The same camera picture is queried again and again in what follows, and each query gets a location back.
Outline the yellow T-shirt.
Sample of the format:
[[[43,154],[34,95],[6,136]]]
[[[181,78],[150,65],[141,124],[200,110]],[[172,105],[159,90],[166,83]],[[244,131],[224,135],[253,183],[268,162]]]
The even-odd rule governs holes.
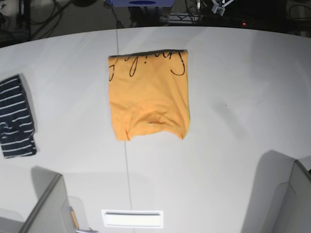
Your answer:
[[[188,52],[158,50],[108,58],[112,127],[119,141],[190,127]]]

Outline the navy white striped cloth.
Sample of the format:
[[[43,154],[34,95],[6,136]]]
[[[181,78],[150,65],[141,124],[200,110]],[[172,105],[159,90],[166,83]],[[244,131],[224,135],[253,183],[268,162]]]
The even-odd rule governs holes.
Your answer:
[[[4,158],[37,153],[35,124],[19,75],[0,82],[0,147]]]

